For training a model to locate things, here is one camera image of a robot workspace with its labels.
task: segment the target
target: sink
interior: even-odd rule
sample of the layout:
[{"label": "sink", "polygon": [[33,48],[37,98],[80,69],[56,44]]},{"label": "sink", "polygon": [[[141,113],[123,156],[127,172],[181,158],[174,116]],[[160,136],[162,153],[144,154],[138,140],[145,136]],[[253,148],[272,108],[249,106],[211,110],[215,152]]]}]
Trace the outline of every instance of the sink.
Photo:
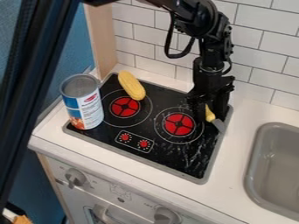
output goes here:
[{"label": "sink", "polygon": [[254,140],[245,189],[259,206],[299,221],[299,129],[272,122]]}]

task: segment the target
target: black stovetop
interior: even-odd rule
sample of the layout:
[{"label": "black stovetop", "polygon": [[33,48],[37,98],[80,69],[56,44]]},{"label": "black stovetop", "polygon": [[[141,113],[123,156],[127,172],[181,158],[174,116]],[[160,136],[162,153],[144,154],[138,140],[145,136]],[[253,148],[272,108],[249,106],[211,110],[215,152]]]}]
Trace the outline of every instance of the black stovetop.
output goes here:
[{"label": "black stovetop", "polygon": [[195,123],[186,94],[142,84],[147,96],[134,101],[122,89],[117,74],[112,74],[100,89],[104,122],[90,130],[75,129],[68,123],[65,132],[114,146],[122,155],[126,151],[130,158],[177,176],[202,179],[219,132],[208,122]]}]

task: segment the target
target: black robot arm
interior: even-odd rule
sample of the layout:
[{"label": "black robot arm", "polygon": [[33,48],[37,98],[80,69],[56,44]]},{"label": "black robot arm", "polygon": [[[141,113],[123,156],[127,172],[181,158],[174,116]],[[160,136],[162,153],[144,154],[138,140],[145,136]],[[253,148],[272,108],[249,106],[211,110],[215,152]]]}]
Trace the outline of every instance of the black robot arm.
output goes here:
[{"label": "black robot arm", "polygon": [[[111,3],[114,0],[85,0],[92,5]],[[205,105],[224,120],[230,92],[233,91],[234,77],[226,76],[231,68],[233,53],[231,40],[232,27],[226,15],[219,12],[211,0],[139,0],[170,13],[170,29],[165,41],[164,51],[171,59],[184,57],[191,51],[195,40],[199,43],[200,56],[193,61],[194,88],[188,94],[199,121],[205,120]],[[172,33],[179,32],[191,37],[189,44],[181,53],[170,53]]]}]

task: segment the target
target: oven knob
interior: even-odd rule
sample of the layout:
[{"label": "oven knob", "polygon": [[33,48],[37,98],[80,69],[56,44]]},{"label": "oven knob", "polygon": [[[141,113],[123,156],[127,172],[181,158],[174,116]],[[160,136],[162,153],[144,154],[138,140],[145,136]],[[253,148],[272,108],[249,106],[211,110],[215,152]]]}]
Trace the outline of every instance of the oven knob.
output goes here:
[{"label": "oven knob", "polygon": [[179,216],[165,207],[159,207],[155,213],[154,224],[180,224],[182,223]]},{"label": "oven knob", "polygon": [[69,169],[65,176],[68,181],[68,186],[71,189],[75,186],[83,186],[87,182],[87,177],[81,171],[74,168]]}]

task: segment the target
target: yellow object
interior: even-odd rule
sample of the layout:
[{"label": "yellow object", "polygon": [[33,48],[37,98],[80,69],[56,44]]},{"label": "yellow object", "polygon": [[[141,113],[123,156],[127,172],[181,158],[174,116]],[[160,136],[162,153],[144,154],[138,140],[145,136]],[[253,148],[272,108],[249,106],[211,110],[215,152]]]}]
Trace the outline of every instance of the yellow object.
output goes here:
[{"label": "yellow object", "polygon": [[133,100],[140,101],[144,99],[145,89],[133,74],[122,70],[118,73],[118,81]]},{"label": "yellow object", "polygon": [[209,109],[209,106],[206,104],[205,105],[205,119],[206,121],[208,121],[209,123],[211,123],[212,121],[214,121],[216,119],[216,116],[214,115],[214,113]]},{"label": "yellow object", "polygon": [[18,216],[13,224],[33,224],[26,216],[22,215],[22,216]]}]

